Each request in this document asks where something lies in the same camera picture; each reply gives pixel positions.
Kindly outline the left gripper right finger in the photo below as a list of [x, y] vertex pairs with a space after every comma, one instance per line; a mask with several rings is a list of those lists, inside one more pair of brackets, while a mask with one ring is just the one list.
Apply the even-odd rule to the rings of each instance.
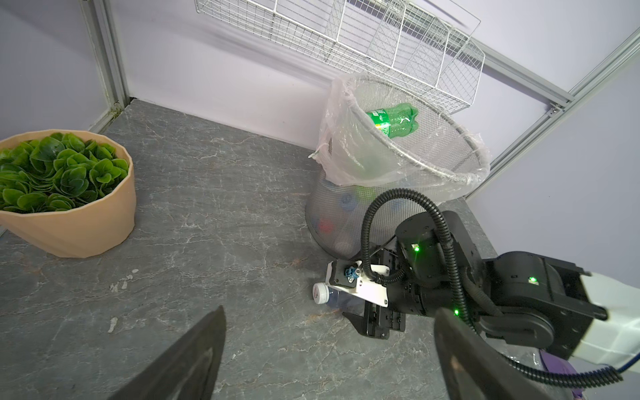
[[548, 398], [451, 310], [436, 312], [434, 338], [449, 398]]

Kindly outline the green soda bottle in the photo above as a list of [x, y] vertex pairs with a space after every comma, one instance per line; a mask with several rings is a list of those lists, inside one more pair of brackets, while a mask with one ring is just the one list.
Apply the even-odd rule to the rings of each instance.
[[404, 138], [418, 130], [419, 110], [410, 103], [366, 112], [375, 127], [388, 138]]

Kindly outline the Ganten clear water bottle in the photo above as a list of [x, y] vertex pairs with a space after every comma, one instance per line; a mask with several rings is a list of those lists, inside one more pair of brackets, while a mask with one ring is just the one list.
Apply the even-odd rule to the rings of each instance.
[[326, 283], [315, 283], [312, 289], [313, 301], [318, 305], [327, 306], [343, 313], [361, 315], [364, 301], [350, 293], [336, 290]]

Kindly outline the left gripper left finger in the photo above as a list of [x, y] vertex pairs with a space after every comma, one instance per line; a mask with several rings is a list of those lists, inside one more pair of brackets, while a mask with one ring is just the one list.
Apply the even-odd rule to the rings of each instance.
[[111, 399], [210, 399], [226, 341], [224, 308], [205, 315]]

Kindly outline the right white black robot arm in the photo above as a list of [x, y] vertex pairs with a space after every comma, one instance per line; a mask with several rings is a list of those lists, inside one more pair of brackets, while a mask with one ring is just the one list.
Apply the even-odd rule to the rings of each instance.
[[360, 255], [330, 263], [327, 282], [363, 300], [349, 320], [365, 337], [385, 339], [405, 330], [407, 316], [446, 308], [476, 333], [596, 367], [563, 374], [515, 364], [537, 383], [598, 388], [639, 370], [637, 288], [535, 253], [483, 258], [456, 213], [411, 189], [373, 200]]

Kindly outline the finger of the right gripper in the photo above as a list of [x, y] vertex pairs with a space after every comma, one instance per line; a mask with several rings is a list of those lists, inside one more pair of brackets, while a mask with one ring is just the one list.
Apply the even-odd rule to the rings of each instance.
[[364, 313], [360, 316], [355, 313], [343, 312], [343, 316], [350, 321], [356, 331], [367, 338], [380, 338], [378, 333], [378, 319], [375, 314]]

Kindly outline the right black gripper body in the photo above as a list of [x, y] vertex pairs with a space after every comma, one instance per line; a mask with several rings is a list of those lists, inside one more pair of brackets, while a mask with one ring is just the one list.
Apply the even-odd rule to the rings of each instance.
[[[452, 211], [443, 212], [453, 239], [461, 277], [485, 290], [484, 263], [477, 246], [463, 224]], [[416, 214], [396, 228], [395, 251], [380, 251], [372, 264], [391, 267], [392, 273], [403, 270], [403, 277], [386, 286], [386, 308], [366, 302], [364, 306], [364, 336], [388, 338], [392, 330], [404, 332], [406, 316], [434, 317], [439, 308], [454, 309], [453, 295], [436, 226], [428, 213]]]

